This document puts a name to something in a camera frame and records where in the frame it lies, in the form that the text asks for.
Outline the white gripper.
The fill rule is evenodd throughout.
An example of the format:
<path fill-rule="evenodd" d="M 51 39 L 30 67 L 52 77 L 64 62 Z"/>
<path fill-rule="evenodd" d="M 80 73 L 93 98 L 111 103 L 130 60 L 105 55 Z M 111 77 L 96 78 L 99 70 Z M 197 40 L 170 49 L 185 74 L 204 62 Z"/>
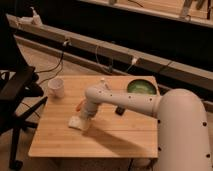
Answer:
<path fill-rule="evenodd" d="M 97 111 L 97 104 L 88 100 L 84 100 L 80 108 L 80 117 L 83 119 L 93 118 L 96 115 Z"/>

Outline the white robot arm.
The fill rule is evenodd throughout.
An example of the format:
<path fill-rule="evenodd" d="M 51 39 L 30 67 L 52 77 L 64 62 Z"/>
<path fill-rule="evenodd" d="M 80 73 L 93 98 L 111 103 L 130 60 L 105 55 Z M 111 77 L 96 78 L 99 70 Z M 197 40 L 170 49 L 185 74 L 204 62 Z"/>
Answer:
<path fill-rule="evenodd" d="M 186 89 L 160 95 L 119 93 L 97 84 L 85 90 L 80 117 L 92 118 L 108 103 L 158 120 L 158 159 L 153 171 L 211 171 L 208 123 L 203 103 Z"/>

